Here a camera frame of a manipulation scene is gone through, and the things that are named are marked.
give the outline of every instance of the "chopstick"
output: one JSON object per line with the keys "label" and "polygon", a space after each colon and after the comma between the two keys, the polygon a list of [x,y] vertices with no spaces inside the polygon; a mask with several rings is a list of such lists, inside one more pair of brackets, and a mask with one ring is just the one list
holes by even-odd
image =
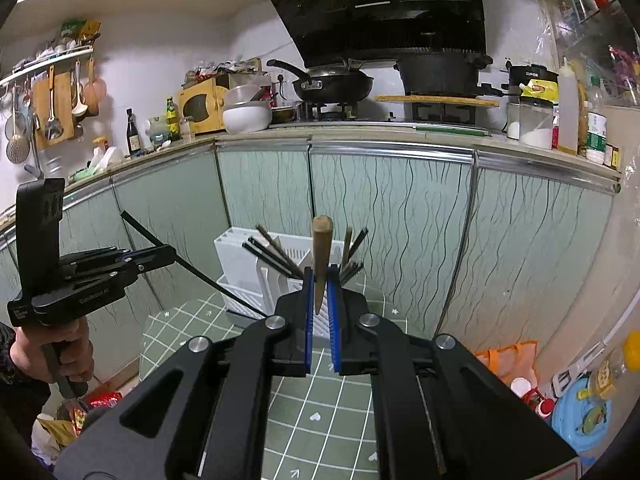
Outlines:
{"label": "chopstick", "polygon": [[355,264],[354,267],[350,266],[350,270],[342,275],[340,273],[340,286],[346,285],[346,283],[351,280],[356,274],[358,274],[364,268],[364,262],[360,262],[359,264]]}
{"label": "chopstick", "polygon": [[353,245],[351,246],[351,249],[349,249],[348,260],[351,260],[353,258],[353,255],[358,250],[358,247],[360,246],[360,244],[364,240],[364,237],[367,236],[368,232],[369,232],[369,230],[365,227],[364,229],[361,229],[361,231],[358,233],[358,236],[356,237]]}
{"label": "chopstick", "polygon": [[[138,222],[135,218],[133,218],[133,216],[131,216],[127,211],[123,211],[122,213],[120,213],[120,217],[127,224],[129,224],[131,227],[133,227],[137,232],[139,232],[144,238],[146,238],[146,240],[151,242],[153,245],[155,245],[155,246],[164,245],[158,238],[153,236],[151,234],[151,232],[149,232],[147,229],[145,229],[144,226],[140,222]],[[255,312],[256,314],[260,314],[261,316],[267,317],[267,315],[264,312],[262,312],[261,310],[258,310],[254,306],[251,306],[249,303],[247,303],[242,298],[238,298],[234,293],[232,293],[229,290],[226,290],[225,287],[223,287],[221,285],[218,285],[209,276],[207,276],[206,274],[204,274],[201,271],[199,271],[198,269],[196,269],[187,260],[185,260],[183,257],[181,257],[177,253],[177,251],[175,253],[175,263],[177,263],[178,265],[182,266],[183,268],[188,270],[191,274],[193,274],[194,276],[197,276],[203,282],[207,283],[207,285],[212,286],[218,292],[220,292],[221,294],[224,294],[226,297],[231,298],[232,300],[234,300],[237,303],[241,304],[245,308],[248,308],[252,312]]]}
{"label": "chopstick", "polygon": [[291,262],[291,264],[290,264],[289,262],[284,260],[280,256],[280,253],[278,253],[277,251],[274,251],[274,249],[272,249],[270,247],[265,247],[264,245],[262,245],[258,240],[256,240],[252,236],[249,236],[248,242],[252,246],[254,246],[254,248],[258,249],[259,251],[262,251],[263,253],[268,254],[274,261],[278,262],[281,266],[283,266],[285,269],[287,269],[290,274],[293,274],[295,279],[298,279],[298,280],[304,279],[305,276],[304,276],[304,274],[302,274],[300,272],[300,268],[295,263]]}
{"label": "chopstick", "polygon": [[344,247],[342,248],[342,261],[340,268],[343,269],[349,263],[349,247],[351,245],[351,236],[353,236],[353,227],[347,225],[347,231],[344,233]]}
{"label": "chopstick", "polygon": [[284,249],[280,246],[280,244],[277,243],[273,238],[271,238],[271,236],[267,232],[267,229],[262,227],[260,224],[258,224],[255,228],[258,229],[258,232],[262,236],[264,236],[264,239],[267,240],[273,246],[274,249],[276,249],[276,252],[283,257],[283,259],[287,263],[287,267],[298,277],[298,279],[303,280],[305,277],[305,273],[302,272],[300,267],[298,267],[291,258],[289,258],[289,255],[284,251]]}
{"label": "chopstick", "polygon": [[274,260],[268,253],[260,252],[260,250],[254,248],[254,246],[252,246],[248,242],[242,242],[242,248],[249,251],[253,256],[255,256],[260,261],[270,266],[271,269],[277,270],[280,274],[282,274],[286,278],[290,278],[292,280],[296,279],[296,277],[289,272],[289,269],[283,267],[279,263],[279,261]]}

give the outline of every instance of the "frying pan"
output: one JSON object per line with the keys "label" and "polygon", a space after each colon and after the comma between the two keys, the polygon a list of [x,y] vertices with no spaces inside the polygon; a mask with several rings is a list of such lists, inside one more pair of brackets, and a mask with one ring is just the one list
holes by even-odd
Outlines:
{"label": "frying pan", "polygon": [[304,72],[292,64],[270,59],[267,66],[275,66],[298,76],[293,88],[303,101],[318,104],[354,104],[371,92],[373,78],[347,63],[344,66],[322,66]]}

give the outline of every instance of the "white bowl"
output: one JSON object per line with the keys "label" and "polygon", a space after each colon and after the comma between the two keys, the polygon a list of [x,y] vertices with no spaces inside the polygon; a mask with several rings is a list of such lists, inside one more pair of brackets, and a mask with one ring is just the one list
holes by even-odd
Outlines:
{"label": "white bowl", "polygon": [[225,108],[222,121],[230,134],[259,132],[271,124],[271,107],[268,101],[251,101]]}

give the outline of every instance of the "white squeeze bottle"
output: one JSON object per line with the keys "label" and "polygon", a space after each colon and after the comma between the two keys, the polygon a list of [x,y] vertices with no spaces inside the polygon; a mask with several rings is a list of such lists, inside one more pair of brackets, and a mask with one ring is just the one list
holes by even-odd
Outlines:
{"label": "white squeeze bottle", "polygon": [[558,149],[563,152],[578,153],[578,79],[564,58],[564,65],[558,74]]}

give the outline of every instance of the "black gripper frame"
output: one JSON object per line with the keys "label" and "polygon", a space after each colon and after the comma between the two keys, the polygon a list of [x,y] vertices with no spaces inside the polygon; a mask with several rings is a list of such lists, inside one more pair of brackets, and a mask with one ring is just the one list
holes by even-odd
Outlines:
{"label": "black gripper frame", "polygon": [[[370,374],[382,480],[525,480],[575,452],[453,336],[406,335],[327,276],[334,370]],[[544,452],[536,452],[545,442]]]}
{"label": "black gripper frame", "polygon": [[[170,246],[140,251],[116,247],[60,256],[65,181],[48,178],[22,184],[15,201],[15,237],[22,290],[7,303],[13,326],[61,326],[107,306],[125,295],[125,288],[142,272],[175,261]],[[49,371],[65,399],[87,393],[59,373],[65,343],[42,347]]]}
{"label": "black gripper frame", "polygon": [[310,370],[311,269],[274,316],[188,340],[59,458],[59,480],[258,480],[273,376]]}

